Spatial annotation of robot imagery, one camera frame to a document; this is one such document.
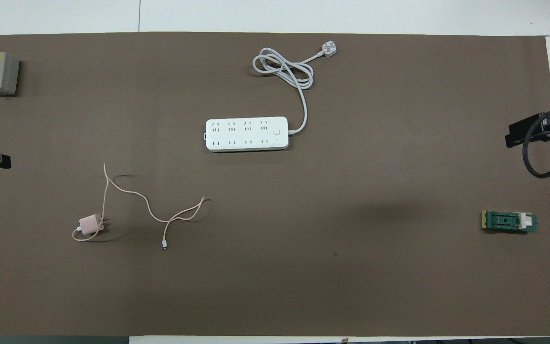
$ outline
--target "black cable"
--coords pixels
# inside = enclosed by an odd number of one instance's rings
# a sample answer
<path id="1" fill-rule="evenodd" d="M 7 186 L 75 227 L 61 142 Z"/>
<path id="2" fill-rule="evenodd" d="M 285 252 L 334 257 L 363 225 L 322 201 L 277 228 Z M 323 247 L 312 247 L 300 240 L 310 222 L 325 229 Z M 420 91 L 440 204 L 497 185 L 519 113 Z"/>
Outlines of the black cable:
<path id="1" fill-rule="evenodd" d="M 545 120 L 546 118 L 550 117 L 550 111 L 541 114 L 538 119 L 530 126 L 528 129 L 528 132 L 526 133 L 526 137 L 523 140 L 523 148 L 521 151 L 521 154 L 523 156 L 523 163 L 526 165 L 526 169 L 529 171 L 529 173 L 532 174 L 532 176 L 535 176 L 536 178 L 548 178 L 550 177 L 550 170 L 545 173 L 537 172 L 530 163 L 530 159 L 528 158 L 528 145 L 530 144 L 530 139 L 532 138 L 532 134 L 534 133 L 534 130 L 536 130 L 537 126 Z"/>
<path id="2" fill-rule="evenodd" d="M 518 340 L 514 340 L 513 338 L 507 338 L 508 340 L 510 340 L 511 342 L 515 343 L 515 344 L 525 344 L 525 343 L 522 343 Z"/>

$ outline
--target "power strip socket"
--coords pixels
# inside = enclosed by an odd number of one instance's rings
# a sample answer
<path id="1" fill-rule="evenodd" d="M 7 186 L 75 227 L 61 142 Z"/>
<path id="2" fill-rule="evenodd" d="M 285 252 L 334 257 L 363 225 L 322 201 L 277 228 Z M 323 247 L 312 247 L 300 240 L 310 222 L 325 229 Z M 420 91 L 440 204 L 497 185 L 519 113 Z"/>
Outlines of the power strip socket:
<path id="1" fill-rule="evenodd" d="M 288 119 L 222 118 L 205 122 L 205 145 L 211 152 L 276 151 L 288 148 Z"/>

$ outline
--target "charging cable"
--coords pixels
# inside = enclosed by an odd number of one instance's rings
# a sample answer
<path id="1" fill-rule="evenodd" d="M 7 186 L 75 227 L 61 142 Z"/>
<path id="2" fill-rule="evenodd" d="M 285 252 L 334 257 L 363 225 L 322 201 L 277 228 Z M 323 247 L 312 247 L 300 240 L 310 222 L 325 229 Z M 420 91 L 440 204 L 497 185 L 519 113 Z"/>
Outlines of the charging cable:
<path id="1" fill-rule="evenodd" d="M 301 95 L 301 102 L 303 102 L 303 112 L 304 119 L 303 124 L 296 130 L 288 130 L 288 135 L 294 135 L 299 133 L 307 124 L 307 102 L 305 101 L 305 96 L 303 94 L 304 89 L 308 89 L 313 84 L 314 71 L 308 63 L 314 59 L 317 59 L 321 56 L 330 57 L 337 52 L 337 46 L 334 45 L 333 41 L 328 41 L 321 46 L 321 52 L 315 54 L 314 56 L 301 61 L 301 62 L 291 62 L 283 57 L 273 48 L 262 48 L 260 53 L 254 57 L 252 65 L 254 70 L 260 74 L 274 74 L 279 76 L 287 82 L 292 87 L 298 89 L 298 93 Z M 305 77 L 298 77 L 292 72 L 293 69 L 298 70 Z"/>
<path id="2" fill-rule="evenodd" d="M 203 205 L 203 202 L 205 201 L 205 197 L 201 198 L 201 200 L 193 207 L 190 207 L 188 209 L 185 209 L 183 211 L 180 211 L 179 213 L 173 215 L 169 220 L 161 220 L 160 218 L 157 218 L 154 213 L 152 213 L 152 209 L 150 208 L 150 201 L 148 201 L 148 198 L 146 196 L 144 196 L 143 194 L 139 193 L 139 192 L 135 192 L 135 191 L 130 191 L 130 190 L 125 190 L 125 189 L 122 189 L 122 187 L 119 187 L 118 185 L 116 185 L 116 183 L 114 183 L 114 181 L 112 179 L 109 178 L 109 176 L 107 175 L 107 170 L 105 169 L 105 164 L 103 164 L 103 174 L 105 175 L 105 180 L 106 180 L 106 184 L 105 184 L 105 190 L 103 191 L 103 207 L 101 208 L 101 217 L 96 217 L 96 215 L 92 215 L 88 218 L 90 218 L 90 220 L 92 220 L 92 228 L 95 230 L 94 233 L 92 233 L 92 235 L 88 238 L 85 238 L 85 239 L 78 239 L 76 237 L 76 233 L 78 231 L 82 231 L 82 221 L 85 220 L 86 218 L 83 218 L 82 220 L 80 220 L 80 227 L 78 227 L 74 232 L 72 232 L 72 238 L 74 238 L 74 240 L 76 241 L 89 241 L 90 239 L 94 238 L 96 236 L 97 233 L 99 233 L 100 230 L 103 229 L 103 224 L 104 224 L 104 219 L 105 219 L 105 197 L 107 196 L 107 188 L 109 187 L 110 183 L 112 185 L 114 185 L 114 187 L 116 187 L 116 189 L 122 191 L 122 192 L 125 192 L 127 194 L 137 194 L 137 196 L 140 196 L 141 198 L 144 199 L 144 201 L 146 201 L 146 205 L 148 206 L 148 213 L 150 213 L 151 217 L 154 218 L 155 220 L 159 221 L 159 222 L 163 222 L 165 225 L 164 227 L 164 231 L 162 231 L 162 249 L 163 250 L 166 250 L 167 249 L 167 240 L 166 240 L 166 235 L 167 235 L 167 228 L 169 227 L 170 223 L 171 222 L 174 222 L 175 220 L 182 220 L 182 221 L 188 221 L 188 220 L 192 220 L 192 218 L 194 218 L 194 216 L 199 212 L 199 209 L 201 208 L 201 205 Z M 188 211 L 191 211 L 191 210 L 194 210 L 194 213 L 192 213 L 192 216 L 190 217 L 181 217 L 181 214 L 183 213 L 186 213 Z"/>

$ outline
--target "green electronic component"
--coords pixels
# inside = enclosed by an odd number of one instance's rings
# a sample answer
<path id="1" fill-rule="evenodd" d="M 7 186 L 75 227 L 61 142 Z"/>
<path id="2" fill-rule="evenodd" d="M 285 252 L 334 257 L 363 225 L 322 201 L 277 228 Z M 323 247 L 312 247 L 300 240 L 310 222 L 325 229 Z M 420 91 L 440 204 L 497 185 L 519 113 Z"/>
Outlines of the green electronic component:
<path id="1" fill-rule="evenodd" d="M 483 211 L 483 228 L 506 231 L 535 232 L 536 215 L 532 213 L 509 213 L 504 211 Z"/>

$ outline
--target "white table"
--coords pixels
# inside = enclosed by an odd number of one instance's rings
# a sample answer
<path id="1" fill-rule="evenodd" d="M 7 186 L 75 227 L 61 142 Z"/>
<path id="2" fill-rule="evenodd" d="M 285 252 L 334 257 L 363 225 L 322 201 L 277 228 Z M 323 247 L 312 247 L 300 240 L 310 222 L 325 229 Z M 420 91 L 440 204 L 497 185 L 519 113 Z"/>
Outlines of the white table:
<path id="1" fill-rule="evenodd" d="M 0 1 L 0 34 L 137 31 L 545 35 L 550 65 L 550 0 Z M 310 343 L 342 339 L 146 336 L 131 337 L 131 343 Z M 349 337 L 350 342 L 410 339 L 434 338 Z"/>

